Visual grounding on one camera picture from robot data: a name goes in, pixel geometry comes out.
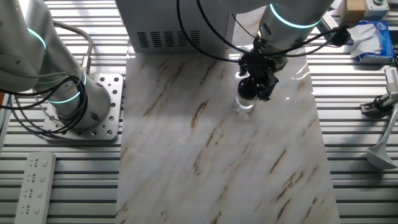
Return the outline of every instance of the transparent glass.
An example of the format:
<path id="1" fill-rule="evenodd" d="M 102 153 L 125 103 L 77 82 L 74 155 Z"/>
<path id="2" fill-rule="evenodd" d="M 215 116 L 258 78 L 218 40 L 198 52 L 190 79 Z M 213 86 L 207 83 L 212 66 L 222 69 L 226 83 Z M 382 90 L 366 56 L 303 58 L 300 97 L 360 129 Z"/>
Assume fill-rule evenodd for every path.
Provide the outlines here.
<path id="1" fill-rule="evenodd" d="M 255 99 L 253 100 L 247 100 L 242 98 L 239 95 L 239 93 L 237 93 L 235 96 L 234 105 L 236 109 L 238 109 L 238 111 L 248 113 L 253 109 L 256 102 L 257 102 L 257 97 L 255 97 Z"/>

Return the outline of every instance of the bolt hole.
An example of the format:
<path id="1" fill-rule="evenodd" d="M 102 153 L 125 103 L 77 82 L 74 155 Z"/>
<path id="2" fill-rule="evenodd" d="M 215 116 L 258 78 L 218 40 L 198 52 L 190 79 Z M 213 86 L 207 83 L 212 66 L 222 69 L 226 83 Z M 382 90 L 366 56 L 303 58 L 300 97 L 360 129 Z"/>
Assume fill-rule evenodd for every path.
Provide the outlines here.
<path id="1" fill-rule="evenodd" d="M 100 122 L 101 120 L 100 120 L 100 117 L 96 114 L 96 113 L 94 113 L 94 112 L 92 112 L 92 111 L 90 111 L 90 116 L 91 116 L 91 118 L 93 118 L 93 120 L 95 120 L 96 122 Z"/>

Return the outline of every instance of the teal light ring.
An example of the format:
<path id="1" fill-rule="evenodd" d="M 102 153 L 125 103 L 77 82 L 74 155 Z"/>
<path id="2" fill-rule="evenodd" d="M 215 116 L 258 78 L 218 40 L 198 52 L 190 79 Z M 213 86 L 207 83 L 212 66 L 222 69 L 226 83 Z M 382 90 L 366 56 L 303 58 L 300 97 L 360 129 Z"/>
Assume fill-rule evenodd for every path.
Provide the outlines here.
<path id="1" fill-rule="evenodd" d="M 67 100 L 64 100 L 64 101 L 54 102 L 54 101 L 48 100 L 48 102 L 49 102 L 49 103 L 66 103 L 66 102 L 69 102 L 69 101 L 75 99 L 78 95 L 80 95 L 80 92 L 76 93 L 75 96 L 73 96 L 73 97 L 71 97 L 71 98 L 69 98 L 69 99 L 67 99 Z"/>
<path id="2" fill-rule="evenodd" d="M 269 7 L 271 8 L 271 11 L 272 11 L 272 13 L 274 13 L 275 17 L 278 18 L 278 20 L 280 20 L 280 21 L 283 22 L 284 24 L 286 24 L 286 25 L 288 25 L 288 26 L 291 26 L 291 27 L 294 27 L 294 28 L 298 28 L 298 29 L 308 29 L 308 28 L 311 28 L 311 27 L 315 27 L 315 26 L 321 21 L 321 20 L 319 20 L 318 22 L 316 22 L 316 23 L 314 23 L 314 24 L 311 24 L 311 25 L 298 25 L 298 24 L 294 24 L 294 23 L 291 23 L 291 22 L 285 20 L 284 18 L 282 18 L 282 17 L 276 12 L 276 10 L 274 9 L 274 6 L 273 6 L 272 4 L 270 4 Z"/>
<path id="3" fill-rule="evenodd" d="M 83 84 L 86 85 L 86 81 L 87 81 L 86 73 L 84 73 L 84 76 L 85 76 L 85 81 L 83 82 Z M 75 99 L 75 98 L 78 97 L 79 95 L 80 95 L 80 92 L 76 93 L 75 96 L 73 96 L 73 97 L 71 97 L 71 98 L 69 98 L 69 99 L 67 99 L 67 100 L 59 101 L 59 102 L 54 102 L 54 101 L 50 101 L 50 100 L 47 100 L 47 101 L 48 101 L 49 103 L 58 103 L 58 104 L 60 104 L 60 103 L 67 103 L 67 102 L 69 102 L 69 101 Z"/>
<path id="4" fill-rule="evenodd" d="M 42 42 L 42 44 L 43 44 L 43 46 L 44 46 L 44 50 L 47 49 L 47 46 L 46 46 L 46 44 L 45 44 L 43 38 L 42 38 L 39 34 L 37 34 L 36 32 L 34 32 L 33 30 L 31 30 L 30 28 L 28 28 L 27 30 L 28 30 L 31 34 L 33 34 L 35 37 L 37 37 L 39 41 Z"/>

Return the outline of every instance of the marble surface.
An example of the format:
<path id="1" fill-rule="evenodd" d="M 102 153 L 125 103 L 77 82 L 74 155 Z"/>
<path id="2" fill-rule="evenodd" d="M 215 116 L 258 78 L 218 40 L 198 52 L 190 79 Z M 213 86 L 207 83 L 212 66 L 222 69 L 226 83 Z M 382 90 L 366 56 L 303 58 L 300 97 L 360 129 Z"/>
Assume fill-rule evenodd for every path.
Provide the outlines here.
<path id="1" fill-rule="evenodd" d="M 253 31 L 262 10 L 238 19 Z M 305 58 L 248 114 L 233 106 L 238 70 L 200 54 L 127 61 L 117 224 L 339 223 Z"/>

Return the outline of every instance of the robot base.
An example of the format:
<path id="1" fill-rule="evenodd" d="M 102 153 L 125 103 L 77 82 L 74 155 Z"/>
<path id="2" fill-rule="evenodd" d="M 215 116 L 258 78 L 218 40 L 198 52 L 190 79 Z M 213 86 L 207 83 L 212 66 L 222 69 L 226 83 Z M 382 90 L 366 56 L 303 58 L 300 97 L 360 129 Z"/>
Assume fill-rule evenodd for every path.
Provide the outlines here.
<path id="1" fill-rule="evenodd" d="M 46 140 L 57 141 L 75 139 L 86 141 L 111 141 L 118 136 L 119 117 L 121 114 L 121 102 L 124 84 L 123 76 L 120 74 L 94 73 L 90 74 L 90 77 L 96 83 L 100 83 L 101 85 L 103 85 L 111 97 L 111 109 L 109 110 L 107 117 L 99 125 L 90 129 L 78 130 L 77 132 L 74 130 L 69 130 L 66 133 L 54 134 L 52 137 L 45 136 L 44 138 Z M 55 110 L 53 109 L 53 106 L 51 104 L 49 104 L 49 106 L 47 107 L 47 113 L 49 115 L 57 117 L 57 115 L 55 114 Z M 56 130 L 62 126 L 63 123 L 59 121 L 54 121 L 48 116 L 45 117 L 44 129 Z"/>

